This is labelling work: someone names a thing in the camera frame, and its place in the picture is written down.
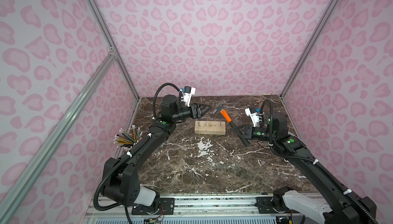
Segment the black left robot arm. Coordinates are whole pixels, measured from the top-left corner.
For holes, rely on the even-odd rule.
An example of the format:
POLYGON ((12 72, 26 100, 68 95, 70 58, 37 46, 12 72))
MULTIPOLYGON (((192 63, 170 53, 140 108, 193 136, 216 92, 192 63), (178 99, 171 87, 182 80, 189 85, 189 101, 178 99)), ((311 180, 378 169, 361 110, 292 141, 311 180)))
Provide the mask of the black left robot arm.
POLYGON ((161 112, 153 112, 154 120, 148 133, 119 158, 109 158, 103 170, 103 177, 94 196, 93 205, 97 211, 107 211, 118 206, 144 206, 155 213, 161 207, 160 194, 143 187, 139 180, 139 170, 153 152, 175 131, 177 124, 187 119, 198 119, 206 114, 208 105, 191 103, 195 88, 185 86, 180 89, 172 83, 161 85, 173 87, 178 95, 166 95, 161 103, 161 112))

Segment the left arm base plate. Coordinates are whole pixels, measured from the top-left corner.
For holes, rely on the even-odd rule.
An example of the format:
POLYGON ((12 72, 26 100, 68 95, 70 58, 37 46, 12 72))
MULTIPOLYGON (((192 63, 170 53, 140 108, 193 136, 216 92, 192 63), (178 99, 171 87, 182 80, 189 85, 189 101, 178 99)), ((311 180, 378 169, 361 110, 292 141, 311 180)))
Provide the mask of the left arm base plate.
POLYGON ((173 215, 175 198, 156 199, 151 206, 137 205, 132 209, 132 215, 173 215))

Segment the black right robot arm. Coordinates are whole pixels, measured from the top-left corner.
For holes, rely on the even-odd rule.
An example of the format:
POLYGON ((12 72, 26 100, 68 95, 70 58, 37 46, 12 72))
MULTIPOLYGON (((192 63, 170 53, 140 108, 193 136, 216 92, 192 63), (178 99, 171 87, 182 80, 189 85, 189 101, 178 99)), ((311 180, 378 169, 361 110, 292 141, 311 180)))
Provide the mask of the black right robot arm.
POLYGON ((319 224, 377 223, 376 204, 345 186, 312 155, 301 139, 291 135, 287 117, 273 110, 271 100, 265 100, 259 109, 250 107, 245 112, 252 124, 237 126, 229 122, 243 145, 249 146, 252 140, 268 142, 271 152, 295 166, 326 200, 323 205, 291 187, 281 187, 273 192, 269 204, 257 202, 256 206, 278 213, 295 211, 319 224))

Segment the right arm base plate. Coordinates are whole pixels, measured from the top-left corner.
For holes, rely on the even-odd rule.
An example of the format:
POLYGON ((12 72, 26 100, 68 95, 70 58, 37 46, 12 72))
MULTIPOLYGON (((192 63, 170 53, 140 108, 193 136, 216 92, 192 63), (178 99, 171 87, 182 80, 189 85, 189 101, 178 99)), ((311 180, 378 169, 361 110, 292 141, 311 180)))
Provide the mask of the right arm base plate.
POLYGON ((284 205, 283 200, 277 196, 262 196, 256 198, 255 207, 259 214, 291 214, 292 210, 284 205))

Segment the light wooden block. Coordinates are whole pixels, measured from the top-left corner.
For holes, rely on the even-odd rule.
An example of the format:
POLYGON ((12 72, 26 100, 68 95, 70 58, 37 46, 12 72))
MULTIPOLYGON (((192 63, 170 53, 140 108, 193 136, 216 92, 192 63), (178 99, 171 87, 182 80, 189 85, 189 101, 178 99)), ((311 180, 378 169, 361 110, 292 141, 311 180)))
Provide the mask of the light wooden block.
POLYGON ((226 135, 226 123, 223 121, 196 121, 194 133, 197 135, 226 135))

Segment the orange black claw hammer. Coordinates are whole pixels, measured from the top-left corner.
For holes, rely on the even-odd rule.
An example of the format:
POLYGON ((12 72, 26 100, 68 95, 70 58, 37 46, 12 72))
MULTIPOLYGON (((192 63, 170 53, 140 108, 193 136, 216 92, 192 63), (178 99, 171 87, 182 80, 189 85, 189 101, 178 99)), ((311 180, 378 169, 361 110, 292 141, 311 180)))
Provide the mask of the orange black claw hammer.
POLYGON ((220 113, 220 114, 225 118, 225 120, 228 122, 228 124, 230 125, 231 129, 233 130, 233 132, 234 132, 234 133, 237 135, 237 137, 238 137, 238 134, 241 133, 241 132, 235 132, 235 131, 234 131, 234 127, 236 127, 236 124, 233 122, 233 120, 231 119, 231 117, 228 115, 228 113, 226 112, 226 110, 223 108, 223 104, 222 104, 222 103, 218 104, 217 107, 213 110, 212 113, 213 113, 213 114, 215 114, 215 113, 220 113))

